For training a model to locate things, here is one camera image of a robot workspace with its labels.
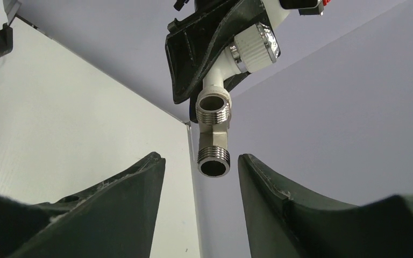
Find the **white faucet with chrome knob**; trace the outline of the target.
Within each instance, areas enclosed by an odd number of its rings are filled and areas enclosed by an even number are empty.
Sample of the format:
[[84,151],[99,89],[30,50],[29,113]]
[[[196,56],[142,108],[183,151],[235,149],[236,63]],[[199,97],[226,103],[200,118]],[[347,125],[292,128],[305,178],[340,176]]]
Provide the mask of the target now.
[[216,95],[230,102],[225,80],[234,75],[262,70],[274,64],[279,55],[280,48],[272,28],[261,22],[251,25],[234,36],[213,62],[203,79],[203,89],[198,99]]

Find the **metal tee pipe fitting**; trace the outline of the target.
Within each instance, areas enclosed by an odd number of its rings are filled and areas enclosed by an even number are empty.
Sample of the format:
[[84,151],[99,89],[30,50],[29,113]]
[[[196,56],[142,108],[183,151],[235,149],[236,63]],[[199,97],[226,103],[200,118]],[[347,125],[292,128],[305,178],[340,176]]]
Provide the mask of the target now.
[[230,170],[230,110],[230,103],[220,95],[207,95],[196,104],[200,128],[197,164],[199,171],[207,177],[222,177]]

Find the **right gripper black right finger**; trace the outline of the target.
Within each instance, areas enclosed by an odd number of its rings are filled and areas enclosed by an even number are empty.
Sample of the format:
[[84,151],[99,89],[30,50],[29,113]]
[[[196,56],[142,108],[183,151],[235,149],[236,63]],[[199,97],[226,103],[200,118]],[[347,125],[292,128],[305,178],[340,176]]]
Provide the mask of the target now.
[[356,206],[238,159],[252,257],[413,257],[413,195]]

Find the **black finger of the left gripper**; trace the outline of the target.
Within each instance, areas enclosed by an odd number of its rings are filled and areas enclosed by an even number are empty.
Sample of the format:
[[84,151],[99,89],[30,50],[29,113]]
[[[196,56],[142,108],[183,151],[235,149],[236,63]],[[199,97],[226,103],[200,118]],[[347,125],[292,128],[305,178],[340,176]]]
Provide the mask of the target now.
[[[232,91],[239,83],[241,83],[246,77],[248,77],[251,73],[246,72],[238,75],[234,75],[225,80],[224,86],[225,89],[230,92]],[[192,91],[190,98],[189,98],[189,120],[193,123],[198,123],[197,115],[196,115],[196,102],[198,99],[199,93],[203,89],[203,82],[200,82],[198,86]]]
[[262,1],[195,1],[195,11],[168,24],[165,51],[175,104],[188,100],[233,37],[254,24],[269,24]]

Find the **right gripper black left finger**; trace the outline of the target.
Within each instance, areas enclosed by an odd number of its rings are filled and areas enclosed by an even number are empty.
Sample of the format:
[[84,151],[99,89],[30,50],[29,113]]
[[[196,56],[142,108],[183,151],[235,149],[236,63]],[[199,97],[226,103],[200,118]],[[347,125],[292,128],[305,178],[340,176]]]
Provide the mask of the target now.
[[151,152],[55,203],[0,196],[0,257],[149,257],[165,168]]

